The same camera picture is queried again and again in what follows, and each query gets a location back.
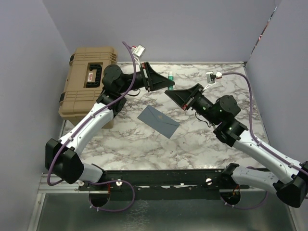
white wall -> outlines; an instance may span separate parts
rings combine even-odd
[[[282,0],[247,63],[272,146],[308,160],[308,2]],[[301,213],[308,230],[308,200]]]
[[[275,0],[43,0],[69,51],[139,43],[150,61],[247,61]]]
[[[0,6],[0,226],[26,230],[70,54],[40,0]]]

screw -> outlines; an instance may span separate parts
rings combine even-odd
[[[83,182],[82,180],[78,181],[78,185],[79,186],[84,186],[85,185],[85,182]]]
[[[212,181],[211,178],[207,178],[207,179],[205,180],[205,183],[206,183],[207,185],[211,185],[211,184],[213,183],[213,181]]]

blue envelope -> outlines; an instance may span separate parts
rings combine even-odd
[[[147,106],[138,116],[138,119],[151,128],[166,136],[168,139],[179,127],[179,123],[151,106]]]

bolt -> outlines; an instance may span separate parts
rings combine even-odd
[[[212,181],[211,178],[207,178],[207,179],[205,180],[205,183],[206,183],[207,185],[211,185],[211,184],[213,183],[213,181]]]
[[[84,186],[85,185],[85,182],[83,182],[82,180],[78,181],[78,185],[79,186]]]
[[[123,182],[117,181],[115,184],[120,187],[123,184]]]

marble countertop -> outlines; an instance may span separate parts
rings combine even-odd
[[[124,73],[132,73],[131,64],[120,65]],[[151,67],[167,77],[173,71],[175,90],[186,89],[200,83],[206,86],[207,71],[240,72],[240,64],[152,64]],[[198,121],[194,111],[183,111],[164,94],[165,89],[146,92],[137,97],[126,96],[127,103],[115,117],[112,129],[101,129],[88,143],[80,158],[88,164],[96,164],[106,170],[136,169],[199,169],[225,168],[229,163],[261,167],[253,158],[217,140],[206,123]],[[241,108],[237,119],[248,126],[249,94],[245,80],[239,76],[225,76],[204,95],[215,102],[222,95],[233,95]],[[168,139],[137,119],[151,105],[180,123]],[[73,125],[68,121],[64,134]],[[265,132],[257,108],[253,113],[254,133],[266,141]]]

